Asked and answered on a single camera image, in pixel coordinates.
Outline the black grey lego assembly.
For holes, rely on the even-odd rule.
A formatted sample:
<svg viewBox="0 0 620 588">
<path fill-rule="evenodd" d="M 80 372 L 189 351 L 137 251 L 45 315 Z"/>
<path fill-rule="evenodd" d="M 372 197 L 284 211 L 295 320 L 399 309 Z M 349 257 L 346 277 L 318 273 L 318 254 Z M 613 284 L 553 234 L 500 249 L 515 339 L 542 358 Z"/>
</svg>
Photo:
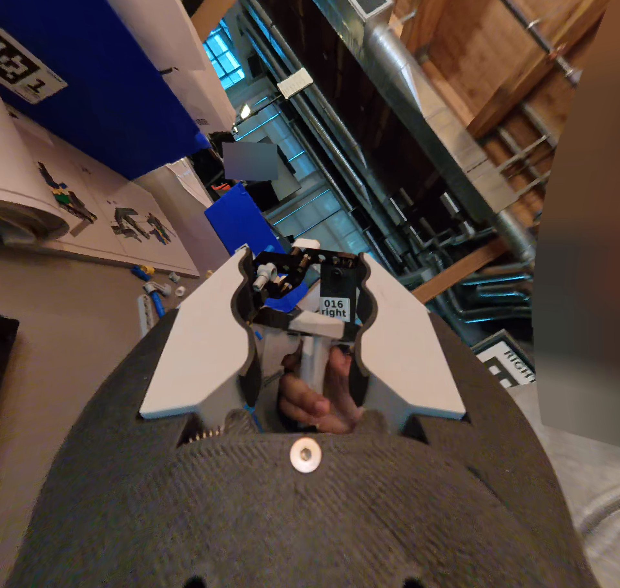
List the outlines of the black grey lego assembly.
<svg viewBox="0 0 620 588">
<path fill-rule="evenodd" d="M 318 308 L 320 279 L 314 267 L 321 244 L 298 238 L 289 251 L 268 245 L 252 261 L 248 272 L 251 311 L 248 323 L 283 328 L 287 319 Z"/>
</svg>

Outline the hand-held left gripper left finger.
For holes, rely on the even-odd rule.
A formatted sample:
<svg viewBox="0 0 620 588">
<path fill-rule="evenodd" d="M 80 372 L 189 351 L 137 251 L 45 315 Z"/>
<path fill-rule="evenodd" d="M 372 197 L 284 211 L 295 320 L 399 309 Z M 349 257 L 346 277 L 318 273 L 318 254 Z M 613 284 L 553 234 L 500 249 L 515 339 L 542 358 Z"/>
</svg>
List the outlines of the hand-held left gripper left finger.
<svg viewBox="0 0 620 588">
<path fill-rule="evenodd" d="M 240 248 L 177 309 L 139 413 L 145 420 L 194 414 L 224 424 L 254 406 L 262 367 L 251 325 L 253 256 Z"/>
</svg>

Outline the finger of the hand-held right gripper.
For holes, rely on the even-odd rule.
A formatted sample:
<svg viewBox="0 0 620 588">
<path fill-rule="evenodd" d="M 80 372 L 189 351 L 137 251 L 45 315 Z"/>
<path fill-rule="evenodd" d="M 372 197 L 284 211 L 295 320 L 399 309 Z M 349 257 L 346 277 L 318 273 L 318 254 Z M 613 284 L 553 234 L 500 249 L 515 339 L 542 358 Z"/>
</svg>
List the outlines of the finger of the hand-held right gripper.
<svg viewBox="0 0 620 588">
<path fill-rule="evenodd" d="M 345 336 L 345 322 L 317 312 L 298 311 L 288 322 L 288 332 L 341 340 Z"/>
</svg>

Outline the white hanging sign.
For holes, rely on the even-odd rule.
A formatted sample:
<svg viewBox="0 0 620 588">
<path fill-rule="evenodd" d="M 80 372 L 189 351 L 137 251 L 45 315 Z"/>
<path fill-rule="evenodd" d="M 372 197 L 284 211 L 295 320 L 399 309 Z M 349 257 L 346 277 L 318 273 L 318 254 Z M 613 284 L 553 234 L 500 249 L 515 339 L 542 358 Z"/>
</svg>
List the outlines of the white hanging sign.
<svg viewBox="0 0 620 588">
<path fill-rule="evenodd" d="M 276 87 L 282 98 L 284 100 L 289 100 L 291 97 L 311 86 L 313 82 L 314 80 L 310 73 L 308 73 L 304 67 L 301 67 L 293 74 L 278 82 Z"/>
</svg>

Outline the white paper sheet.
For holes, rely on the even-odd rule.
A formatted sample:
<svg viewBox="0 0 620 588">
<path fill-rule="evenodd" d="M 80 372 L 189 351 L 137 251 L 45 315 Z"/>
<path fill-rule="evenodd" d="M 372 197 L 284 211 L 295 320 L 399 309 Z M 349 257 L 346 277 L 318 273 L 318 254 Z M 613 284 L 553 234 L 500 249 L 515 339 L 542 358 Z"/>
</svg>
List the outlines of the white paper sheet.
<svg viewBox="0 0 620 588">
<path fill-rule="evenodd" d="M 185 157 L 165 166 L 174 174 L 183 189 L 203 207 L 208 208 L 213 205 L 213 198 L 199 179 L 189 158 Z"/>
</svg>

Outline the lego instruction booklet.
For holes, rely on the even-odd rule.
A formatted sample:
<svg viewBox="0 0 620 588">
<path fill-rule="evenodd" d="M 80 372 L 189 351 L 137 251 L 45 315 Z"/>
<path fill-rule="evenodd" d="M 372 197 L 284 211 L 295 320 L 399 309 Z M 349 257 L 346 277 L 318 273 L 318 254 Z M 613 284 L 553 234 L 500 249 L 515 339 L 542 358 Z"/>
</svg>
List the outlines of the lego instruction booklet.
<svg viewBox="0 0 620 588">
<path fill-rule="evenodd" d="M 1 244 L 198 276 L 149 192 L 3 102 Z"/>
</svg>

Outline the metal ventilation duct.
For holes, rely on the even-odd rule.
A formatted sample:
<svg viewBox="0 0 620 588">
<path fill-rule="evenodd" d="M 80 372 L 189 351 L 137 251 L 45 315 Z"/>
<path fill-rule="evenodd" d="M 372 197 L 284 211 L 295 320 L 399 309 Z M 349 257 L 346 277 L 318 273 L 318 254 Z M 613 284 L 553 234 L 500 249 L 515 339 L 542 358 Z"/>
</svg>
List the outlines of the metal ventilation duct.
<svg viewBox="0 0 620 588">
<path fill-rule="evenodd" d="M 385 22 L 365 26 L 363 54 L 368 75 L 459 204 L 533 266 L 536 243 L 512 209 L 516 193 Z"/>
</svg>

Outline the person's right hand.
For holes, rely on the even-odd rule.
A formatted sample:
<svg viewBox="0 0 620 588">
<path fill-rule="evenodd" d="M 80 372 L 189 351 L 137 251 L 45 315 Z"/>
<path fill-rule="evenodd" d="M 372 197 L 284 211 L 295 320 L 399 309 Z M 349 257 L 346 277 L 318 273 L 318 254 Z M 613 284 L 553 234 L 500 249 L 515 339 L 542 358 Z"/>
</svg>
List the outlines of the person's right hand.
<svg viewBox="0 0 620 588">
<path fill-rule="evenodd" d="M 324 393 L 314 391 L 297 376 L 300 361 L 301 346 L 282 361 L 284 374 L 278 386 L 281 414 L 321 433 L 352 432 L 365 409 L 355 403 L 350 393 L 351 355 L 339 345 L 331 347 L 324 372 Z"/>
</svg>

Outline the grey lego beam blue pins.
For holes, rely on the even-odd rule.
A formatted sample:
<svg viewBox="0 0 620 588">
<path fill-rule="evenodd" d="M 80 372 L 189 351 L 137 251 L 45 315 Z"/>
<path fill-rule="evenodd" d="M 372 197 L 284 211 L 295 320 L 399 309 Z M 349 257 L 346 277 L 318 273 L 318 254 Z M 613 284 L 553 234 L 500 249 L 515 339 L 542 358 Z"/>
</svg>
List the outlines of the grey lego beam blue pins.
<svg viewBox="0 0 620 588">
<path fill-rule="evenodd" d="M 166 314 L 161 296 L 156 291 L 138 297 L 138 317 L 145 332 L 157 324 Z"/>
</svg>

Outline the large blue plastic bin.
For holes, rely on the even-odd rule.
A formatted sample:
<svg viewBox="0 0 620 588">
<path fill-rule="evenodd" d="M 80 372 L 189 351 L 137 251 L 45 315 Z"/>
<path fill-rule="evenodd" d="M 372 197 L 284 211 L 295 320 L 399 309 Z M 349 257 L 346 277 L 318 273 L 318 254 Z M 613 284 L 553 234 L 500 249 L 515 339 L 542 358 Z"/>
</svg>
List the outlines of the large blue plastic bin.
<svg viewBox="0 0 620 588">
<path fill-rule="evenodd" d="M 107 0 L 1 0 L 1 100 L 128 180 L 208 147 Z"/>
</svg>

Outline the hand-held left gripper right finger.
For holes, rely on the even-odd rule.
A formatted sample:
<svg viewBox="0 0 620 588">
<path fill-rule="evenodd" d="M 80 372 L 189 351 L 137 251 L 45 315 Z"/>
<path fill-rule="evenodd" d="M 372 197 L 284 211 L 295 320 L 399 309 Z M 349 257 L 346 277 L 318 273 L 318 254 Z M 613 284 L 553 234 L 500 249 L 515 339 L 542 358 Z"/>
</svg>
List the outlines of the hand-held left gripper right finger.
<svg viewBox="0 0 620 588">
<path fill-rule="evenodd" d="M 402 432 L 412 416 L 461 421 L 466 408 L 429 311 L 367 254 L 358 270 L 353 398 L 382 416 L 388 432 Z"/>
</svg>

